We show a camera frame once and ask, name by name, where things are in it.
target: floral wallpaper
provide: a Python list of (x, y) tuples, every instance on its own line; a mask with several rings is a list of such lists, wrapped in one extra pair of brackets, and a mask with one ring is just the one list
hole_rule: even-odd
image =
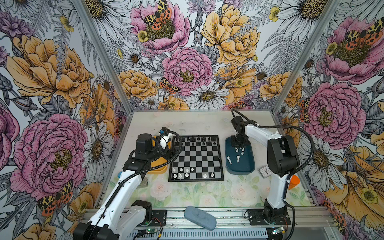
[(127, 120), (83, 26), (70, 24), (79, 18), (67, 6), (0, 0), (4, 239), (73, 239), (96, 204)]
[[(277, 117), (311, 134), (314, 159), (303, 171), (343, 239), (383, 240), (384, 4), (342, 1), (341, 12), (345, 17), (330, 22), (307, 56), (298, 101), (291, 101), (291, 90)], [(304, 162), (309, 140), (296, 130), (285, 132)]]
[[(73, 1), (59, 2), (69, 24), (83, 28)], [(85, 3), (133, 109), (267, 109), (327, 0)], [(290, 106), (301, 99), (302, 83), (299, 77)]]

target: pink peony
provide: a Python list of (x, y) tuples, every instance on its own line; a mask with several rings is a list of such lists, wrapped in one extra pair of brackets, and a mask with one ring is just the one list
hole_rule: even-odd
[(366, 114), (361, 108), (361, 96), (347, 83), (322, 83), (310, 97), (310, 121), (305, 131), (321, 138), (332, 149), (349, 146), (365, 125)]
[(179, 48), (162, 63), (164, 77), (170, 84), (180, 88), (180, 95), (189, 96), (191, 91), (210, 84), (212, 80), (211, 61), (207, 55), (200, 54), (193, 48)]
[(349, 81), (352, 84), (361, 84), (375, 76), (384, 68), (384, 41), (383, 37), (373, 45), (359, 45), (354, 50), (345, 48), (345, 34), (356, 30), (362, 32), (374, 22), (362, 22), (358, 18), (347, 17), (334, 31), (334, 36), (328, 38), (327, 54), (322, 69), (329, 76), (339, 81)]
[(12, 152), (12, 142), (19, 134), (20, 127), (12, 113), (0, 106), (0, 170), (7, 164)]
[[(184, 18), (183, 13), (180, 12), (179, 6), (176, 4), (175, 6), (172, 5), (172, 3), (168, 0), (168, 8), (172, 11), (171, 21), (170, 24), (172, 26), (168, 26), (169, 28), (174, 27), (174, 33), (172, 36), (169, 36), (169, 33), (167, 37), (162, 38), (153, 38), (153, 40), (148, 37), (148, 40), (145, 38), (143, 44), (148, 49), (148, 51), (152, 54), (161, 54), (163, 52), (171, 52), (174, 51), (176, 48), (185, 46), (188, 42), (189, 38), (189, 29), (190, 29), (190, 23), (189, 18)], [(143, 19), (146, 16), (154, 15), (157, 11), (157, 3), (154, 7), (148, 5), (147, 8), (144, 8), (142, 5), (140, 5), (139, 8), (132, 8), (131, 9), (131, 20), (134, 27), (131, 28), (132, 33), (138, 34), (140, 31), (147, 31), (147, 25), (144, 23)]]
[(18, 168), (11, 175), (11, 189), (38, 200), (61, 191), (70, 180), (77, 187), (85, 175), (81, 165), (87, 140), (83, 127), (65, 114), (26, 127), (15, 144)]

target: white daisy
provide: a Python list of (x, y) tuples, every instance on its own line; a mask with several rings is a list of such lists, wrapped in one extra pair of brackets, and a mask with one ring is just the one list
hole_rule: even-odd
[[(73, 2), (78, 0), (58, 0), (64, 16), (69, 19), (71, 26), (78, 26), (81, 38), (85, 38), (85, 28)], [(99, 34), (105, 42), (123, 39), (122, 31), (127, 31), (124, 25), (129, 22), (129, 1), (125, 0), (85, 0), (88, 10), (95, 21)]]
[(269, 70), (268, 67), (257, 68), (255, 72), (255, 78), (257, 79), (256, 82), (266, 80), (268, 77), (271, 76), (271, 74), (272, 71)]
[(124, 52), (124, 62), (135, 68), (143, 63), (140, 49), (128, 49)]
[[(327, 1), (283, 0), (283, 3), (279, 6), (281, 12), (277, 14), (277, 17), (283, 22), (277, 31), (285, 31), (284, 38), (292, 34), (292, 40), (298, 38), (299, 43), (305, 42), (315, 27)], [(341, 17), (341, 14), (343, 13), (335, 13), (334, 18)]]
[(218, 89), (219, 84), (215, 83), (210, 88), (203, 85), (194, 91), (192, 95), (185, 99), (190, 108), (194, 109), (218, 109), (224, 106), (225, 99), (222, 98), (229, 94), (229, 89)]
[[(331, 148), (328, 142), (323, 142), (321, 138), (317, 139), (314, 135), (312, 135), (312, 138), (315, 144), (313, 160), (303, 169), (308, 172), (311, 184), (314, 184), (320, 191), (325, 192), (330, 188), (334, 190), (334, 186), (329, 181), (330, 177), (338, 188), (343, 189), (343, 184), (347, 184), (347, 180), (335, 167), (342, 165), (344, 163), (343, 159), (329, 153)], [(298, 150), (300, 162), (303, 164), (308, 159), (311, 151), (310, 141), (305, 135), (300, 138)]]
[(39, 13), (41, 6), (36, 0), (1, 0), (4, 5), (23, 17), (35, 17)]
[(156, 1), (155, 0), (131, 0), (132, 7), (137, 7), (140, 4), (146, 8), (148, 4), (150, 4), (152, 7), (155, 6)]
[(309, 59), (305, 62), (303, 66), (303, 72), (309, 72), (311, 69), (314, 67), (315, 63), (317, 62), (319, 58), (317, 57), (316, 54), (312, 53)]
[(351, 17), (359, 16), (359, 21), (367, 18), (366, 23), (378, 20), (384, 17), (384, 1), (382, 0), (353, 0), (351, 7), (354, 7), (350, 13)]
[(146, 106), (148, 109), (157, 109), (159, 106), (159, 100), (157, 100), (154, 97), (146, 98), (142, 101), (143, 105)]
[(113, 149), (112, 135), (107, 131), (107, 125), (101, 122), (99, 131), (91, 127), (91, 141), (84, 145), (84, 162), (82, 167), (86, 167), (86, 180), (90, 182), (102, 182), (104, 173), (107, 171), (109, 156)]

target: black cable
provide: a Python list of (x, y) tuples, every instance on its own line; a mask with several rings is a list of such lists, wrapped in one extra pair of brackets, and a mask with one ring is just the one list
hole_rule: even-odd
[(249, 118), (247, 118), (244, 114), (240, 113), (238, 110), (236, 109), (232, 109), (231, 110), (232, 112), (232, 115), (233, 117), (235, 118), (235, 114), (234, 112), (236, 112), (237, 114), (239, 114), (240, 116), (242, 116), (243, 118), (245, 118), (245, 120), (247, 120), (250, 124), (256, 126), (256, 127), (259, 127), (259, 128), (265, 128), (265, 129), (268, 129), (268, 128), (293, 128), (293, 129), (296, 129), (296, 130), (299, 130), (300, 132), (302, 132), (307, 138), (308, 140), (310, 141), (311, 143), (311, 152), (310, 152), (310, 155), (308, 156), (307, 160), (301, 164), (299, 167), (297, 167), (294, 171), (292, 171), (291, 173), (288, 174), (287, 176), (287, 182), (285, 183), (285, 187), (284, 187), (284, 192), (283, 192), (283, 200), (284, 200), (284, 203), (286, 206), (290, 207), (292, 209), (292, 229), (288, 235), (288, 237), (285, 239), (285, 240), (289, 240), (293, 234), (293, 230), (295, 228), (295, 208), (290, 205), (289, 203), (286, 202), (285, 198), (286, 198), (286, 194), (287, 194), (287, 191), (288, 191), (288, 186), (289, 186), (289, 180), (291, 179), (291, 177), (296, 174), (297, 172), (299, 172), (300, 170), (302, 170), (305, 166), (307, 166), (307, 164), (313, 159), (313, 154), (314, 154), (314, 142), (313, 142), (313, 139), (311, 137), (311, 135), (306, 132), (304, 129), (300, 128), (300, 127), (296, 127), (296, 126), (291, 126), (291, 125), (273, 125), (273, 126), (261, 126), (261, 125), (257, 125), (256, 122), (254, 120), (250, 120)]

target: purple flower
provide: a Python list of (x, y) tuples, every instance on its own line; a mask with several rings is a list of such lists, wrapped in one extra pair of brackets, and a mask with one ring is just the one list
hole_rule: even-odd
[(173, 6), (169, 0), (167, 2), (172, 13), (171, 19), (164, 20), (165, 23), (162, 23), (161, 29), (157, 30), (147, 26), (143, 20), (145, 17), (155, 14), (157, 3), (154, 7), (148, 5), (147, 8), (144, 8), (140, 5), (139, 8), (131, 9), (132, 33), (137, 34), (139, 41), (148, 49), (149, 53), (156, 55), (185, 46), (189, 39), (189, 18), (184, 18), (177, 4)]
[(243, 0), (224, 0), (224, 4), (228, 4), (228, 6), (233, 5), (234, 8), (241, 8)]
[(12, 113), (0, 106), (0, 170), (7, 164), (12, 152), (12, 142), (19, 134), (20, 127)]
[(0, 47), (0, 66), (5, 66), (8, 55), (9, 54), (5, 51), (4, 47)]
[(187, 4), (189, 5), (189, 13), (202, 11), (208, 15), (210, 12), (215, 11), (216, 0), (189, 0)]
[(80, 123), (65, 114), (29, 125), (15, 144), (18, 168), (12, 172), (11, 189), (38, 200), (61, 191), (69, 181), (77, 187), (85, 175), (81, 165), (87, 140)]
[(29, 27), (29, 23), (18, 19), (17, 16), (12, 17), (8, 12), (0, 12), (0, 31), (7, 34), (11, 39), (14, 37), (21, 38), (22, 35), (30, 37), (35, 33), (35, 30)]
[(305, 131), (336, 150), (349, 146), (366, 120), (358, 90), (347, 83), (322, 83), (310, 97), (307, 111), (310, 120), (304, 124)]
[(181, 89), (180, 95), (189, 96), (191, 91), (212, 80), (212, 64), (208, 56), (193, 48), (178, 48), (162, 62), (164, 77), (171, 85)]

